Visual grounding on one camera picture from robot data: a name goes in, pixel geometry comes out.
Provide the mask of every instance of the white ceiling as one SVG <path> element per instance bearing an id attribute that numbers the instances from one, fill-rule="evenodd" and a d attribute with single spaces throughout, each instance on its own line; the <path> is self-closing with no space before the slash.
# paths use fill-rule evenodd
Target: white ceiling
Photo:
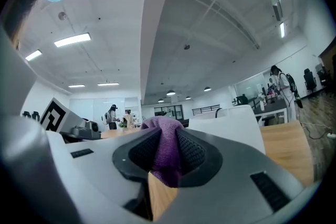
<path id="1" fill-rule="evenodd" d="M 298 0 L 281 5 L 289 34 L 297 26 Z M 144 103 L 157 103 L 171 89 L 180 101 L 202 94 L 195 89 L 211 87 L 202 83 L 214 71 L 267 46 L 270 39 L 281 39 L 279 25 L 272 0 L 166 0 Z"/>
<path id="2" fill-rule="evenodd" d="M 97 87 L 106 80 L 120 83 L 118 90 L 139 87 L 142 6 L 143 0 L 39 0 L 20 39 L 19 53 L 26 57 L 40 49 L 43 55 L 29 64 L 38 75 L 70 92 L 106 90 Z M 60 12 L 67 14 L 65 20 L 58 18 Z M 86 32 L 91 41 L 54 45 Z M 71 84 L 86 87 L 70 89 Z"/>

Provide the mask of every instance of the wooden desk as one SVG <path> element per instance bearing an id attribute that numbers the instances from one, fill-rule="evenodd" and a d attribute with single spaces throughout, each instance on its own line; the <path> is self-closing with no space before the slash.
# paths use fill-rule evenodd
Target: wooden desk
<path id="1" fill-rule="evenodd" d="M 139 129 L 109 130 L 102 137 L 116 137 Z M 260 128 L 266 155 L 291 172 L 301 183 L 313 183 L 313 162 L 310 148 L 299 121 Z M 169 188 L 151 173 L 148 175 L 153 220 L 157 220 L 177 196 L 177 188 Z"/>

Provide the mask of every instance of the fluorescent light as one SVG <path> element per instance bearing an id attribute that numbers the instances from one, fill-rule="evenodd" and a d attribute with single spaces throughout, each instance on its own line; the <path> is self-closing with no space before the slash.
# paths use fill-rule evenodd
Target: fluorescent light
<path id="1" fill-rule="evenodd" d="M 69 88 L 81 88 L 81 87 L 85 87 L 85 85 L 80 84 L 80 85 L 69 85 Z"/>
<path id="2" fill-rule="evenodd" d="M 39 50 L 37 50 L 36 52 L 33 52 L 31 55 L 28 55 L 26 57 L 27 61 L 33 60 L 34 58 L 36 58 L 37 56 L 40 56 L 42 54 L 42 52 L 40 52 Z"/>
<path id="3" fill-rule="evenodd" d="M 99 83 L 97 84 L 98 86 L 112 86 L 112 85 L 119 85 L 119 83 L 114 82 L 114 83 Z"/>
<path id="4" fill-rule="evenodd" d="M 283 38 L 285 36 L 285 25 L 284 25 L 284 23 L 282 23 L 280 25 L 280 30 L 281 30 L 281 38 Z"/>
<path id="5" fill-rule="evenodd" d="M 72 43 L 77 43 L 77 42 L 82 42 L 82 41 L 87 41 L 87 40 L 91 40 L 91 37 L 88 33 L 59 40 L 55 42 L 55 45 L 56 47 L 62 47 L 62 46 L 69 45 Z"/>
<path id="6" fill-rule="evenodd" d="M 174 95 L 174 94 L 175 94 L 175 92 L 173 90 L 169 90 L 168 93 L 167 93 L 167 95 Z"/>

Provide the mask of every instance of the floor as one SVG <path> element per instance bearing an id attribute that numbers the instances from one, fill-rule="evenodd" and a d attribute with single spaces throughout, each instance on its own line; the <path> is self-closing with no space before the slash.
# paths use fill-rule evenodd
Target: floor
<path id="1" fill-rule="evenodd" d="M 327 133 L 336 133 L 336 98 L 324 92 L 302 100 L 303 109 L 296 105 L 297 118 L 302 123 L 313 157 L 314 180 L 323 178 L 331 163 L 336 149 L 336 140 L 327 138 Z M 303 124 L 314 123 L 325 126 Z"/>

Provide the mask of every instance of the power strip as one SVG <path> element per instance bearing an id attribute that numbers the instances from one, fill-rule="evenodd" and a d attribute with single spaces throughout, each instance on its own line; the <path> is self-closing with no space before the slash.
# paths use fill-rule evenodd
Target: power strip
<path id="1" fill-rule="evenodd" d="M 329 133 L 329 134 L 327 134 L 327 137 L 329 137 L 331 139 L 336 139 L 336 134 Z"/>

